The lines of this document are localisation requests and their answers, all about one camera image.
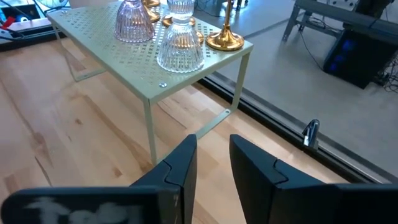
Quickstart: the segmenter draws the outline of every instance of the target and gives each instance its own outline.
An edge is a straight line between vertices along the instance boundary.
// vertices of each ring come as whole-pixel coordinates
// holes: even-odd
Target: light wood floor
[[[64,40],[77,71],[95,66]],[[58,42],[0,53],[0,202],[36,186],[127,186],[150,168],[142,103],[110,74],[75,83]],[[226,103],[200,85],[153,108],[165,154]],[[240,134],[325,182],[345,182],[242,112],[198,142],[194,223],[244,223],[229,164]]]

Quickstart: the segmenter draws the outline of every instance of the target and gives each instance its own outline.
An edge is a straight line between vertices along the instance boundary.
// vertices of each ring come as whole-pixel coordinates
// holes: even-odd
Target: blue light
[[[346,58],[342,55],[336,55],[335,62],[343,62]]]
[[[355,42],[352,40],[345,40],[343,44],[343,50],[344,51],[351,51],[354,50],[355,48]]]
[[[337,70],[337,64],[333,63],[332,65],[330,65],[329,70],[330,71],[336,71]]]

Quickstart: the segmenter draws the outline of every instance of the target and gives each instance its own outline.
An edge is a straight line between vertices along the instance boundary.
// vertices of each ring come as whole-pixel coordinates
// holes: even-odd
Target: cable
[[[11,9],[21,13],[22,15],[24,15],[26,17],[26,19],[29,19],[30,16],[28,16],[26,13],[22,12],[21,10],[19,10],[17,7],[10,5],[8,2],[4,1],[4,0],[0,0],[0,2],[4,3],[5,5],[7,5],[8,7],[10,7]]]
[[[313,16],[309,18],[309,22],[317,24],[317,25],[321,25],[321,26],[323,26],[323,29],[328,29],[333,32],[340,32],[339,29],[329,26],[325,21],[318,19],[316,17],[313,17]]]
[[[368,29],[372,29],[372,26],[379,20],[379,18],[376,18],[373,20],[373,22],[369,25]]]
[[[311,54],[310,49],[308,49],[307,44],[305,43],[305,40],[304,40],[304,36],[303,36],[302,32],[300,31],[299,25],[296,25],[296,26],[297,26],[297,28],[298,28],[298,32],[299,32],[299,34],[300,34],[300,36],[301,36],[301,39],[303,40],[305,49],[306,49],[307,52],[310,54],[310,56],[311,56],[311,58],[313,59],[313,61],[318,65],[318,68],[319,68],[320,70],[323,70],[323,68],[319,65],[319,63],[317,62],[317,60],[315,59],[315,57]]]
[[[388,20],[388,8],[386,7],[386,21],[389,22]]]
[[[17,37],[8,38],[8,37],[1,37],[0,36],[0,39],[10,40],[10,41],[27,41],[27,40],[30,40],[29,38],[26,38],[24,34],[18,32],[18,31],[14,31],[12,29],[4,29],[4,30],[16,35]]]
[[[386,92],[398,93],[398,71],[396,67],[398,67],[398,55],[381,74],[383,77],[387,77],[387,82],[383,86]]]

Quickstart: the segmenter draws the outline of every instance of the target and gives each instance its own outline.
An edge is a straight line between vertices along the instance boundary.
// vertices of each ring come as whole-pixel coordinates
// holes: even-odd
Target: ribbed glass vase
[[[198,36],[189,25],[195,0],[168,0],[173,23],[166,30],[157,63],[171,72],[192,72],[203,66],[205,60]]]
[[[124,0],[120,5],[114,36],[123,42],[151,40],[155,29],[141,0]]]

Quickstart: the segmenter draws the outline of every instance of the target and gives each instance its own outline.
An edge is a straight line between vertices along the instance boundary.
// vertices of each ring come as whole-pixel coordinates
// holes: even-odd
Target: brass candlestick
[[[220,32],[213,32],[206,37],[206,43],[209,47],[224,51],[239,50],[243,47],[243,37],[232,33],[231,26],[229,25],[231,10],[232,0],[228,0],[223,29]]]
[[[147,0],[148,7],[156,7],[160,5],[160,0]]]
[[[158,12],[152,12],[147,6],[148,6],[148,1],[150,0],[142,0],[143,4],[144,4],[144,8],[145,10],[148,12],[150,21],[153,22],[157,22],[160,19],[160,14]]]
[[[172,23],[173,23],[173,20],[172,20],[172,16],[171,15],[167,15],[167,16],[163,17],[163,19],[162,19],[163,26],[169,27],[169,26],[172,25]],[[191,17],[190,20],[189,20],[189,24],[191,26],[194,26],[195,25],[195,18]],[[205,36],[203,36],[203,34],[201,32],[199,32],[199,31],[197,31],[197,36],[199,38],[199,43],[202,44],[203,41],[205,40]]]

